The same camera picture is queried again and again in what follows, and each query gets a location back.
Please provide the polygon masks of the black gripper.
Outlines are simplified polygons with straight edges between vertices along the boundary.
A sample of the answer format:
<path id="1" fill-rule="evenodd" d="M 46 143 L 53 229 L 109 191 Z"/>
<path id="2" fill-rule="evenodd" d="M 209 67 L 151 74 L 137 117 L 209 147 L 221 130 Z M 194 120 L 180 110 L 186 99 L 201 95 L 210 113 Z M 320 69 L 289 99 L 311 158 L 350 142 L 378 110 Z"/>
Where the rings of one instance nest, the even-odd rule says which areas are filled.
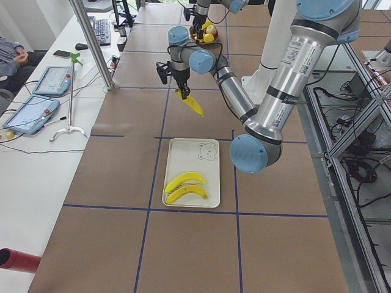
<path id="1" fill-rule="evenodd" d="M 190 69 L 185 70 L 172 70 L 173 77 L 178 85 L 177 96 L 179 99 L 184 100 L 185 95 L 190 95 L 190 88 L 188 87 L 187 81 L 190 78 Z"/>
<path id="2" fill-rule="evenodd" d="M 202 25 L 205 21 L 206 15 L 194 12 L 194 19 L 191 27 L 191 38 L 197 38 L 198 43 L 203 42 L 204 30 L 202 29 Z"/>

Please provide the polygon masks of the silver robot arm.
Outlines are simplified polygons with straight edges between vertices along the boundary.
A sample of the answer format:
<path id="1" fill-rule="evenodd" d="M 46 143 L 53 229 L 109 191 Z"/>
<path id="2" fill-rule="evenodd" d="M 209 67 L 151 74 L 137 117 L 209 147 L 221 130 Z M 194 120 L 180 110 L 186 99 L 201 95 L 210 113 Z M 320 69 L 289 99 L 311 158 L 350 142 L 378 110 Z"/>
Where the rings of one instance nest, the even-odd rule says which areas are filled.
<path id="1" fill-rule="evenodd" d="M 323 50 L 358 37 L 361 8 L 360 1 L 276 1 L 262 55 L 270 65 L 260 65 L 253 76 L 259 106 L 227 59 L 195 44 L 186 27 L 169 30 L 168 73 L 182 98 L 189 96 L 192 71 L 212 75 L 227 107 L 246 130 L 233 140 L 230 158 L 243 172 L 260 172 L 279 160 L 282 129 Z"/>
<path id="2" fill-rule="evenodd" d="M 232 13 L 238 13 L 242 7 L 245 7 L 248 1 L 242 0 L 226 0 L 218 1 Z M 211 24 L 216 24 L 213 21 L 208 21 L 208 11 L 211 5 L 211 0 L 197 0 L 196 4 L 191 9 L 188 9 L 190 15 L 194 17 L 192 22 L 192 36 L 197 44 L 203 42 L 203 37 L 207 34 L 206 29 Z"/>

